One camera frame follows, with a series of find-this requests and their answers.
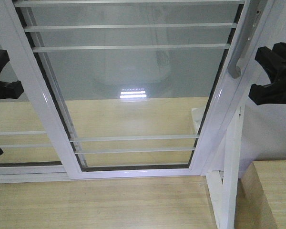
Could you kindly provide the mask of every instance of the white post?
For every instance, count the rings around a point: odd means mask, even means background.
[[[236,110],[226,132],[220,229],[234,228],[244,108],[245,106],[241,106]]]

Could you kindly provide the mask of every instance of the wooden panel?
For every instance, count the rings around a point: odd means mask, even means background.
[[[0,132],[44,130],[30,102],[0,103]]]
[[[79,137],[193,134],[191,109],[207,97],[67,101]],[[115,148],[193,147],[194,139],[84,142],[84,150]],[[188,163],[191,152],[85,155],[89,166]]]
[[[86,154],[88,166],[187,164],[191,151]]]
[[[193,134],[191,109],[208,97],[161,98],[142,102],[67,101],[79,137]]]
[[[204,177],[0,184],[0,229],[216,229]]]
[[[241,182],[238,182],[236,208],[235,208],[235,229],[256,229],[253,222],[253,216],[250,211],[249,202],[245,197],[245,193]]]
[[[286,229],[286,161],[257,161],[242,178],[257,229]]]
[[[191,109],[206,104],[207,97],[67,101],[79,136],[175,135],[192,134]],[[30,102],[0,103],[0,132],[38,131],[42,124]],[[49,143],[46,135],[0,136],[0,145]],[[193,139],[85,142],[84,150],[115,148],[192,147]],[[53,148],[5,149],[0,163],[58,161]],[[91,166],[187,163],[190,152],[106,154],[87,156]]]
[[[43,131],[30,102],[0,102],[0,132]],[[0,145],[50,144],[46,134],[0,135]],[[0,163],[60,161],[53,147],[4,148]]]
[[[60,161],[53,147],[5,148],[0,163]]]

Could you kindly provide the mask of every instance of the aluminum window frame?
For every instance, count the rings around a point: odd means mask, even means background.
[[[207,170],[208,162],[214,157],[213,151],[218,147],[220,143],[218,141],[223,138],[225,130],[248,85],[248,76],[233,79],[229,67],[231,67],[230,63],[237,61],[237,55],[239,57],[244,49],[241,42],[248,36],[248,34],[243,33],[244,28],[246,28],[246,26],[252,26],[246,21],[246,16],[251,5],[250,3],[252,2],[256,3],[257,1],[245,1],[189,168],[82,172],[11,0],[0,0],[0,44],[3,49],[8,50],[10,63],[19,80],[22,81],[26,94],[43,123],[45,131],[70,179],[204,175]],[[268,8],[265,8],[265,15],[263,15],[261,19],[263,23],[267,17],[266,10],[268,13],[271,10],[270,5],[271,3],[268,4]],[[255,31],[257,35],[251,39],[251,43],[254,47],[259,38],[258,33],[260,33],[262,29],[263,24],[260,23]],[[249,62],[250,58],[251,55],[248,55],[246,63]],[[14,169],[17,169],[18,172],[14,172],[13,168],[11,168],[9,174],[28,174],[32,173],[33,170],[36,174],[44,172],[44,168],[41,167],[18,167]],[[48,169],[47,174],[55,173],[58,167],[48,167]]]

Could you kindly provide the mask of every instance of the white bar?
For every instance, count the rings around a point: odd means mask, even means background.
[[[210,198],[217,228],[220,228],[221,204],[223,195],[223,183],[219,171],[208,172],[205,176],[208,183]]]
[[[170,152],[170,151],[193,151],[193,150],[195,150],[194,147],[144,148],[144,149],[104,149],[104,150],[99,150],[99,151],[75,151],[75,154]]]
[[[125,50],[125,49],[229,49],[229,44],[174,44],[174,45],[120,45],[120,46],[53,46],[35,47],[33,52],[54,52],[64,50]]]
[[[33,173],[0,175],[0,184],[25,182],[70,181],[67,173]]]
[[[129,141],[129,140],[162,140],[162,139],[190,139],[199,135],[146,135],[146,136],[118,136],[118,137],[78,137],[70,142],[104,142],[104,141]]]
[[[236,28],[236,23],[191,23],[191,24],[147,24],[147,25],[56,25],[27,26],[25,32],[68,31],[76,29],[135,29],[135,28],[182,28],[196,27],[204,29]]]
[[[234,229],[244,107],[239,107],[226,132],[225,167],[220,229]]]
[[[63,166],[14,166],[0,167],[0,175],[32,173],[65,173]]]
[[[42,135],[46,134],[45,131],[11,131],[11,132],[0,132],[0,135]]]
[[[34,148],[34,147],[53,147],[52,144],[27,144],[27,145],[2,145],[0,148]]]
[[[192,5],[244,4],[244,0],[52,0],[19,1],[15,7],[85,6],[89,4],[121,3],[191,3]]]

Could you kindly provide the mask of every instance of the white window frame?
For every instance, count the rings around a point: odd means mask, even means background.
[[[247,65],[254,55],[256,44],[259,41],[260,33],[263,30],[273,1],[274,0],[268,1],[263,16],[255,30],[255,34],[250,41],[247,41],[247,31],[251,31],[252,22],[247,21],[247,16],[250,7],[258,1],[245,1],[239,23],[236,27],[234,39],[232,40],[223,65],[217,87],[209,106],[209,112],[206,115],[194,157],[192,158],[189,168],[82,172],[50,92],[35,60],[24,29],[19,21],[14,5],[11,0],[0,0],[0,44],[3,49],[9,52],[10,63],[18,79],[22,81],[26,95],[43,123],[44,129],[64,169],[63,171],[61,166],[5,167],[0,168],[0,176],[8,174],[41,174],[45,173],[46,169],[48,169],[46,174],[60,173],[63,180],[66,174],[70,179],[205,175],[214,158],[214,152],[218,148],[221,139],[223,139],[232,116],[250,82],[251,72],[247,71]],[[237,71],[233,71],[233,69],[235,70],[236,61],[243,52],[243,49],[247,47],[245,46],[247,43],[250,45],[244,56],[244,64],[241,66],[242,77],[236,78],[237,75],[233,74],[237,74]]]

